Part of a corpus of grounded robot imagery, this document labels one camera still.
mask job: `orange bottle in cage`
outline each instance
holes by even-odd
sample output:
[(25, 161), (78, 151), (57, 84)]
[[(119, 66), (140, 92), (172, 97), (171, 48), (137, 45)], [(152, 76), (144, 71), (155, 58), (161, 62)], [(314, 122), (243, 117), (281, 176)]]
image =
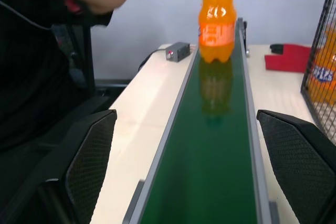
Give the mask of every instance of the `orange bottle in cage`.
[(333, 105), (336, 102), (336, 31), (328, 26), (325, 31), (326, 40), (316, 55), (308, 92), (313, 102), (325, 102)]
[(236, 20), (233, 0), (203, 0), (198, 46), (206, 62), (229, 60), (235, 47)]

